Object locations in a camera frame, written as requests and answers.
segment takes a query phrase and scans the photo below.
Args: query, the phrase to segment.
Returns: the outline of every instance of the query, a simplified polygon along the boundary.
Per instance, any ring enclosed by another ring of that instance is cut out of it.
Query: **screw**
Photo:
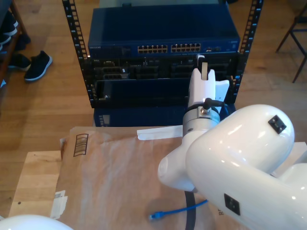
[[[201,108],[201,115],[204,115],[204,114],[205,114],[205,109]]]

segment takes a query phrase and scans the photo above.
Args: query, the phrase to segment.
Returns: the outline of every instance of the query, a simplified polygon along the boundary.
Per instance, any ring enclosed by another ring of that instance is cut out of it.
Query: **black square label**
[[[240,216],[240,205],[239,202],[233,199],[231,196],[224,193],[225,205],[228,209]]]

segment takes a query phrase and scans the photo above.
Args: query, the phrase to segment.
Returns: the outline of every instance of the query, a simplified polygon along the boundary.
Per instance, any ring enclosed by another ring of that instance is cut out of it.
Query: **black panel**
[[[226,207],[240,216],[239,202],[233,199],[231,196],[227,195],[226,193],[224,194],[224,198]]]
[[[275,115],[271,120],[268,121],[271,127],[276,131],[277,134],[280,134],[284,131],[287,126],[283,123],[283,121]]]

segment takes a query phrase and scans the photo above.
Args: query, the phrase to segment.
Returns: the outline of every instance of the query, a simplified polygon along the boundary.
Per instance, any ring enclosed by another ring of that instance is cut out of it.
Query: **tape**
[[[59,219],[63,214],[68,198],[64,195],[65,190],[55,193],[50,218]]]
[[[137,131],[139,140],[156,140],[182,137],[182,126],[150,128]]]

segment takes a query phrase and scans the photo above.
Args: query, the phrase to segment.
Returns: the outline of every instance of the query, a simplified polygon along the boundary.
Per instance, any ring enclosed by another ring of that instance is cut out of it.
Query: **barcode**
[[[78,134],[76,136],[75,151],[73,156],[86,155],[88,134]]]

